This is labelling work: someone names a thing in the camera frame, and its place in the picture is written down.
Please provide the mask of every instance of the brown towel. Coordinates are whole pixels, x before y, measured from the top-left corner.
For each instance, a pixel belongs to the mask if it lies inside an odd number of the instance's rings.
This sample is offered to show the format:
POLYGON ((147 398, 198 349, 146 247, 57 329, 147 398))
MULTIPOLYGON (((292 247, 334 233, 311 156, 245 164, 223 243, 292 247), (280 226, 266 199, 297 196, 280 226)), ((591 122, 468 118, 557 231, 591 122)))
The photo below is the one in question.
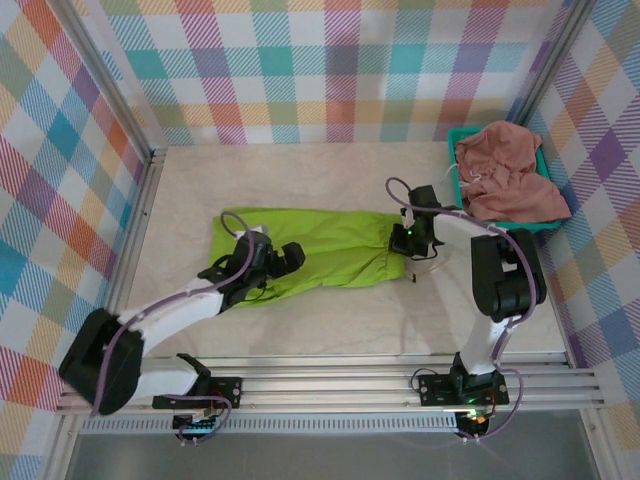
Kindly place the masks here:
POLYGON ((571 212, 558 188, 536 171, 540 135, 499 121, 456 145, 467 212, 481 220, 552 222, 571 212))

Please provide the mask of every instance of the lime green pants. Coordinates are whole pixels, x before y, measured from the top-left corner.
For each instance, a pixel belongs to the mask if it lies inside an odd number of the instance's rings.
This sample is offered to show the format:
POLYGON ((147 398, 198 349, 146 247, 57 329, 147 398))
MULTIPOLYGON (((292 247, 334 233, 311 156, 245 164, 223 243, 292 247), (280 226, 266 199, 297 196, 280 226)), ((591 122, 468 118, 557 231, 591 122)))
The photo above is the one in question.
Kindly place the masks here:
MULTIPOLYGON (((229 210, 249 226, 263 224, 274 248, 298 242, 306 255, 296 272, 267 282, 264 292, 253 290, 241 305, 265 305, 314 287, 367 287, 404 276, 404 258, 388 251, 393 224, 400 218, 376 212, 334 212, 292 208, 243 207, 229 210)), ((242 226, 229 218, 232 231, 242 226)), ((235 240, 213 220, 211 263, 229 254, 235 240)))

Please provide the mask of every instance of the green plastic bin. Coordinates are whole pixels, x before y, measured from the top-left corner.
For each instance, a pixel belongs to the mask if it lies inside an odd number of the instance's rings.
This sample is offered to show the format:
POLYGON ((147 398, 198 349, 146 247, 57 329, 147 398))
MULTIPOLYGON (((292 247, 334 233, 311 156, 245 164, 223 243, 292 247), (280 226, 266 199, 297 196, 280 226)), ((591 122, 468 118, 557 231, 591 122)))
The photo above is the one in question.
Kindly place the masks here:
MULTIPOLYGON (((456 162, 456 144, 471 135, 475 135, 479 131, 482 130, 482 127, 466 127, 466 128, 452 128, 449 130, 448 139, 449 139, 449 156, 451 157, 451 163, 456 162)), ((544 161, 544 154, 542 153, 542 148, 539 148, 536 152, 536 173, 542 175, 544 178, 549 178, 549 171, 547 170, 547 165, 544 161)), ((456 195, 456 205, 462 208, 462 192, 460 192, 460 185, 458 185, 459 177, 458 177, 458 169, 453 169, 453 191, 456 195)), ((494 225, 505 228, 507 230, 514 228, 526 228, 532 232, 539 232, 540 230, 550 230, 553 228, 558 228, 560 226, 560 220, 549 223, 513 223, 513 222, 492 222, 494 225)))

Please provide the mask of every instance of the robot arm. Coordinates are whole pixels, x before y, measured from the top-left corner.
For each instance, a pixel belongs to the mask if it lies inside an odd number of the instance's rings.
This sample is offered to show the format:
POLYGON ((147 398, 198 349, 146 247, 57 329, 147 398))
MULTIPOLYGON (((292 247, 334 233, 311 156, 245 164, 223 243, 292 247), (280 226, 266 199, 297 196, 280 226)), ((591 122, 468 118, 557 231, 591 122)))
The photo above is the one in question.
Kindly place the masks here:
POLYGON ((299 244, 284 245, 281 257, 261 230, 253 231, 252 237, 254 248, 249 267, 236 280, 217 290, 212 287, 231 278, 245 263, 250 253, 246 235, 236 235, 234 252, 218 259, 180 291, 119 315, 104 309, 90 313, 60 365, 62 379, 93 404, 107 346, 124 325, 154 305, 152 311, 131 324, 115 342, 98 411, 109 415, 132 399, 148 396, 211 394, 208 370, 205 373, 189 355, 154 362, 153 367, 144 357, 166 338, 224 312, 242 302, 250 290, 264 288, 269 279, 292 273, 304 264, 299 244))
POLYGON ((494 231, 461 218, 443 214, 452 208, 438 203, 433 187, 409 191, 409 203, 429 211, 402 209, 403 224, 394 225, 389 250, 405 256, 430 258, 430 250, 450 244, 459 251, 471 249, 473 297, 478 307, 471 335, 455 356, 448 375, 422 375, 418 379, 425 406, 506 404, 504 378, 496 364, 518 320, 531 302, 542 303, 546 285, 533 236, 524 229, 506 234, 518 245, 531 269, 536 298, 531 298, 525 267, 511 244, 494 231))

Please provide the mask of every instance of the white table surface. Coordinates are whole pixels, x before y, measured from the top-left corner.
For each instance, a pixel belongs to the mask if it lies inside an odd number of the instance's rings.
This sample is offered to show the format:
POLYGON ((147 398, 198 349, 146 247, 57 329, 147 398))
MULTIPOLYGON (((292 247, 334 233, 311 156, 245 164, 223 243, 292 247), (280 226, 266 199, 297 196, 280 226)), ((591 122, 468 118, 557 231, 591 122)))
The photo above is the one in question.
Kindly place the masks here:
MULTIPOLYGON (((208 265, 211 220, 233 206, 366 209, 398 213, 389 176, 433 184, 453 203, 446 143, 172 147, 169 150, 129 307, 182 287, 208 265)), ((453 353, 476 316, 468 254, 441 250, 420 262, 418 282, 361 289, 317 288, 258 308, 233 308, 156 347, 157 356, 453 353)), ((514 333, 507 351, 565 350, 547 300, 514 333)))

